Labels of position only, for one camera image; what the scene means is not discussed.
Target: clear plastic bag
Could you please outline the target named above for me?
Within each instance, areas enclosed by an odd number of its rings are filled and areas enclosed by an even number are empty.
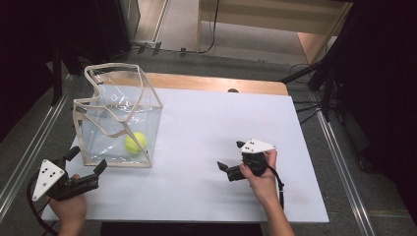
[[[163,106],[145,73],[109,63],[86,67],[85,76],[93,95],[74,99],[73,111],[84,164],[151,167]]]

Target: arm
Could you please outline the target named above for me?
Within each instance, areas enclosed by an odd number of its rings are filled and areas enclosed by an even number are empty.
[[[81,235],[87,214],[87,200],[84,194],[62,202],[50,199],[49,205],[61,221],[59,235]]]
[[[266,152],[268,165],[275,168],[276,150]],[[251,169],[241,164],[240,170],[248,179],[255,196],[264,207],[268,218],[269,233],[272,236],[294,235],[291,225],[289,224],[284,211],[279,203],[278,195],[276,193],[275,176],[269,169],[261,176],[255,176]]]

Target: tennis ball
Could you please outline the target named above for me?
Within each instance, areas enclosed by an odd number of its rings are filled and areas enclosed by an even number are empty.
[[[141,132],[133,133],[141,146],[145,148],[147,145],[147,137]],[[130,153],[139,153],[141,148],[135,143],[135,141],[128,135],[125,139],[125,147]]]

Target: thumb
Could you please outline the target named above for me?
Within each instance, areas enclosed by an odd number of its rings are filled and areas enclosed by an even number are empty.
[[[244,163],[239,165],[239,169],[240,169],[240,172],[242,172],[242,175],[247,179],[250,179],[253,176],[255,176],[252,173],[252,170],[247,165],[245,165]]]

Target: person's right hand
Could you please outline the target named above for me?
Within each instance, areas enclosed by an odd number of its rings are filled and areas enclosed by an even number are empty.
[[[275,169],[276,150],[266,151],[265,156],[268,165]],[[262,176],[257,177],[252,173],[249,166],[242,163],[239,167],[243,176],[248,179],[255,196],[264,207],[278,201],[275,176],[269,169],[267,169]]]
[[[78,179],[80,176],[75,174],[73,178]],[[81,235],[87,214],[87,200],[84,194],[62,202],[50,199],[49,205],[61,222],[59,235]]]

